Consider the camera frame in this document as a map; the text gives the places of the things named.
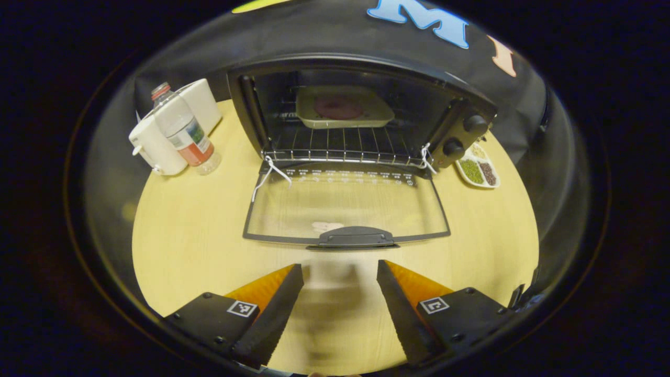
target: blue letter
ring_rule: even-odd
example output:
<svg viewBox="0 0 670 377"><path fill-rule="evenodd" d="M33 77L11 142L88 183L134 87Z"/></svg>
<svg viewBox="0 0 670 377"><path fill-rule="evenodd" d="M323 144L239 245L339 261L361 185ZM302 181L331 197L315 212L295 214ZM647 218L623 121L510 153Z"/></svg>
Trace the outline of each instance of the blue letter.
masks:
<svg viewBox="0 0 670 377"><path fill-rule="evenodd" d="M405 23L407 18L400 14L400 7L405 8L417 28L426 29L439 22L440 27L433 29L435 35L459 47L468 48L465 41L466 21L442 9L428 10L416 0L379 0L376 8L368 9L368 14L387 21Z"/></svg>

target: oven knob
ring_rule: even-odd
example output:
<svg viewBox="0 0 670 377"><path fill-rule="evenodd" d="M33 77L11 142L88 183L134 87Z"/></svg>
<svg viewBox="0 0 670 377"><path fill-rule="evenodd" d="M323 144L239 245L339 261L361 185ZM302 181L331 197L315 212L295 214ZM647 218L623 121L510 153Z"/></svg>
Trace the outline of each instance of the oven knob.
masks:
<svg viewBox="0 0 670 377"><path fill-rule="evenodd" d="M463 148L463 144L461 144L458 139L454 138L449 139L444 143L442 152L444 152L445 156L458 160L465 154L465 148Z"/></svg>
<svg viewBox="0 0 670 377"><path fill-rule="evenodd" d="M467 132L481 136L488 131L488 124L481 115L473 115L463 120L463 128Z"/></svg>

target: bottle label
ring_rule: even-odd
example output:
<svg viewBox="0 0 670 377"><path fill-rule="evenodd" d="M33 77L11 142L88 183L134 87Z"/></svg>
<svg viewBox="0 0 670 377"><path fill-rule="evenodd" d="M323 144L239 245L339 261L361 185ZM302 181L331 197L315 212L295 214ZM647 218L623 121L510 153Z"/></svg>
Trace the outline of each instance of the bottle label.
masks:
<svg viewBox="0 0 670 377"><path fill-rule="evenodd" d="M209 138L205 136L204 130L200 127L195 117L186 127L170 136L168 140L176 150L182 150L191 144L195 144L200 152L205 153L210 146Z"/></svg>

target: toaster oven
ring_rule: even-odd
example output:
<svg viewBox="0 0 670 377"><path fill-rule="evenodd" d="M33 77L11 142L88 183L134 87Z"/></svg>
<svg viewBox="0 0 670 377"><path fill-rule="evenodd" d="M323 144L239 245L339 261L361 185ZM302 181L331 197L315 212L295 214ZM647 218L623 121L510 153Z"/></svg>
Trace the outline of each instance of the toaster oven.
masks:
<svg viewBox="0 0 670 377"><path fill-rule="evenodd" d="M228 85L252 145L277 166L352 162L411 170L425 168L426 147L431 167L444 168L463 156L496 115L491 101L447 72L351 54L239 64L229 70ZM340 114L329 113L333 104L327 100L318 108L320 93L335 102L351 100L340 104Z"/></svg>

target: oven rack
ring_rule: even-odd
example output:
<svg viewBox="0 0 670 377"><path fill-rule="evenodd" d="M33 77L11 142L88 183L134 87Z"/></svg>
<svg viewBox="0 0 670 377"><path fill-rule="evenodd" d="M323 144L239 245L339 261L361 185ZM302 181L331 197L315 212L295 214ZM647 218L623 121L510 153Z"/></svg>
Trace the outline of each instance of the oven rack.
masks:
<svg viewBox="0 0 670 377"><path fill-rule="evenodd" d="M408 145L398 129L357 127L312 129L286 117L276 140L263 150L274 161L360 162L420 167L420 149Z"/></svg>

